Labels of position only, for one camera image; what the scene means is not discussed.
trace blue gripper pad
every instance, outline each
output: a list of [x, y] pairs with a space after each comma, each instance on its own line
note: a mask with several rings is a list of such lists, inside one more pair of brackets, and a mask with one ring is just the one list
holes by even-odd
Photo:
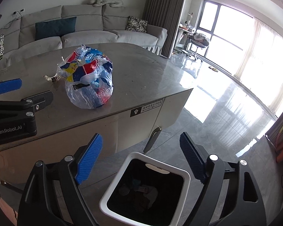
[[100, 134], [97, 134], [92, 140], [91, 144], [81, 156], [78, 162], [78, 172], [75, 177], [76, 182], [80, 185], [83, 181], [87, 180], [95, 161], [99, 157], [99, 154], [103, 147], [103, 138]]
[[199, 154], [198, 148], [194, 146], [186, 133], [180, 135], [179, 142], [180, 148], [188, 161], [194, 177], [204, 184], [208, 177], [205, 172], [205, 161]]
[[0, 94], [17, 90], [17, 89], [20, 89], [21, 87], [22, 87], [22, 81], [19, 78], [1, 82], [0, 83]]

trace colorful plastic bag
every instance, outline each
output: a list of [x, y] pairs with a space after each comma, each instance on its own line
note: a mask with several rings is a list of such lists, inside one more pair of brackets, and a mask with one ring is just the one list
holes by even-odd
[[59, 64], [57, 75], [66, 78], [67, 95], [81, 109], [98, 108], [112, 95], [112, 62], [97, 49], [77, 48]]

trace sofa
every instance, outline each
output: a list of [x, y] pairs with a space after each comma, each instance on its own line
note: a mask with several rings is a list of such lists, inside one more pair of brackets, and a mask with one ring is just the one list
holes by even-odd
[[[4, 34], [5, 51], [0, 60], [0, 70], [41, 53], [81, 44], [125, 42], [160, 55], [167, 30], [148, 25], [147, 33], [126, 31], [129, 16], [140, 18], [140, 12], [134, 8], [110, 7], [108, 4], [99, 7], [57, 6], [24, 15], [0, 29], [0, 35]], [[77, 17], [74, 33], [35, 40], [35, 23], [70, 17]]]

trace floor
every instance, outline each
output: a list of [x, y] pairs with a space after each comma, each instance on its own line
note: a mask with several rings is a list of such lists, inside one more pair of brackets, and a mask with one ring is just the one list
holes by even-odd
[[[192, 91], [176, 123], [161, 132], [147, 155], [187, 170], [191, 175], [188, 196], [178, 225], [184, 223], [203, 186], [194, 179], [179, 147], [179, 136], [184, 131], [195, 143], [203, 145], [209, 154], [216, 154], [224, 161], [237, 162], [243, 158], [248, 162], [260, 187], [269, 224], [280, 211], [283, 201], [283, 167], [275, 163], [273, 148], [264, 136], [274, 120], [235, 82], [223, 73], [209, 69], [207, 63], [195, 62], [179, 55], [169, 60], [190, 73], [197, 87]], [[105, 216], [98, 203], [126, 156], [134, 151], [142, 152], [146, 143], [147, 140], [144, 140], [111, 157], [98, 160], [89, 179], [81, 185], [82, 194], [100, 225], [124, 225]], [[219, 218], [226, 186], [224, 182], [211, 221]], [[18, 207], [20, 195], [3, 187], [0, 187], [0, 191], [8, 203], [14, 208]], [[69, 219], [59, 188], [58, 191], [64, 217]]]

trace sticker on table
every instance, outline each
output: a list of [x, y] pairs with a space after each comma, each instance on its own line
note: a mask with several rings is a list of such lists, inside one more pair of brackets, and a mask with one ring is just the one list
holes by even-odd
[[137, 107], [135, 109], [132, 109], [130, 117], [136, 116], [136, 115], [139, 115], [139, 114], [141, 114], [143, 112], [146, 112], [146, 111], [155, 109], [157, 107], [160, 107], [162, 105], [163, 101], [164, 101], [164, 99], [161, 99], [161, 100], [158, 100], [156, 102], [153, 102], [153, 103], [150, 103], [150, 104], [143, 105], [143, 106]]

